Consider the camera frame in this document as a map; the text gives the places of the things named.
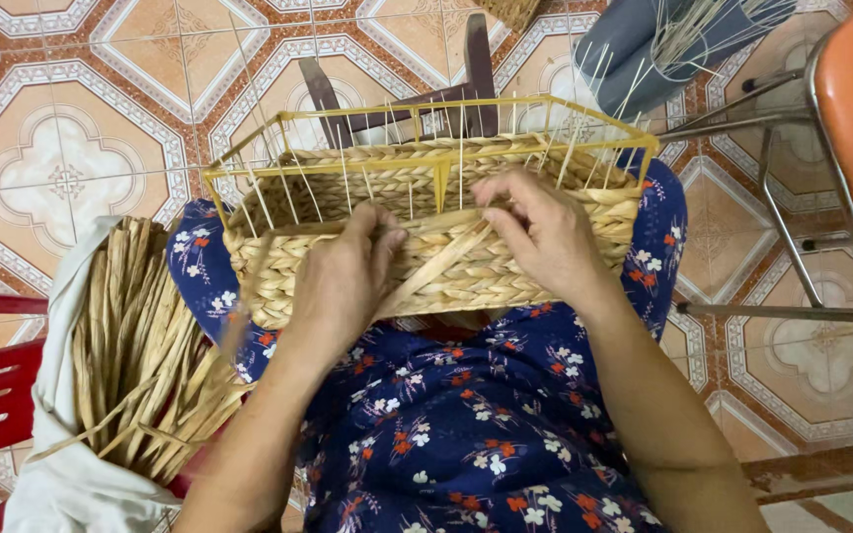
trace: blue floral dress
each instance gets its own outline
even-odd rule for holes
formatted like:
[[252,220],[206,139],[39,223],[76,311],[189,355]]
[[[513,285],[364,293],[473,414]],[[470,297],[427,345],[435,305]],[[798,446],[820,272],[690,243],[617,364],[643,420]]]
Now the blue floral dress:
[[[644,187],[621,282],[659,339],[686,204],[656,159]],[[239,292],[221,243],[213,204],[197,200],[168,245],[172,276],[213,338]],[[262,374],[278,334],[250,326],[243,379]],[[457,344],[377,322],[332,370],[302,434],[306,531],[662,530],[629,475],[583,324],[561,303],[513,309]]]

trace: red flower print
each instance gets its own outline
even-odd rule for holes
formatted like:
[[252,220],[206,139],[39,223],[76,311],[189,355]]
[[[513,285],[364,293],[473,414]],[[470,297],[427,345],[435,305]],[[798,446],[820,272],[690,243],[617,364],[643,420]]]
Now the red flower print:
[[509,508],[514,511],[518,511],[519,509],[524,509],[529,506],[529,503],[521,496],[517,498],[506,498],[505,501],[509,503]]
[[476,496],[466,496],[466,499],[463,500],[463,507],[466,507],[471,511],[478,511],[482,509],[480,501],[476,499]]
[[594,511],[594,508],[598,506],[598,501],[590,496],[586,496],[585,494],[578,494],[578,497],[575,498],[575,502],[578,503],[583,509],[587,509],[589,511]]
[[598,515],[594,513],[585,513],[581,515],[581,518],[585,519],[585,522],[587,522],[587,526],[591,529],[597,529],[598,527],[601,527],[601,519],[598,518]]

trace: dried water hyacinth bundle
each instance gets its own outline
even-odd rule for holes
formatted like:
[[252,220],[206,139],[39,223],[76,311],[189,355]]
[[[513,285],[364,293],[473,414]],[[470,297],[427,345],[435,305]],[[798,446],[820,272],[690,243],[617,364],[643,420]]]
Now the dried water hyacinth bundle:
[[[554,296],[517,266],[504,241],[481,219],[467,192],[482,177],[514,165],[539,170],[541,179],[580,201],[590,215],[606,264],[620,268],[641,196],[637,179],[611,161],[600,162],[587,151],[574,150],[574,141],[571,156],[567,144],[544,150],[543,146],[551,146],[549,138],[531,132],[282,153],[278,162],[285,166],[296,162],[303,169],[340,165],[342,155],[345,165],[341,172],[304,171],[300,176],[286,177],[284,183],[277,178],[262,179],[259,189],[247,194],[242,206],[228,217],[224,241],[240,282],[250,276],[260,280],[250,308],[253,321],[269,329],[283,327],[288,321],[302,257],[314,243],[336,237],[342,228],[340,222],[318,220],[345,219],[349,215],[346,195],[355,204],[372,197],[397,215],[409,232],[390,273],[393,293],[378,317],[553,301]],[[530,148],[539,152],[521,152]],[[467,158],[479,157],[458,165],[460,153]],[[451,155],[454,164],[447,177],[448,187],[437,195],[437,168],[420,164],[418,159],[444,155]],[[408,160],[409,165],[347,170],[347,164],[377,159]],[[438,203],[444,207],[443,214],[436,214]],[[264,215],[266,211],[274,219],[274,230]],[[254,260],[263,246],[256,235],[267,230],[272,236],[267,260],[254,271]]]
[[166,264],[167,233],[124,217],[91,262],[72,333],[76,437],[98,457],[161,486],[242,405],[250,390],[205,341]]

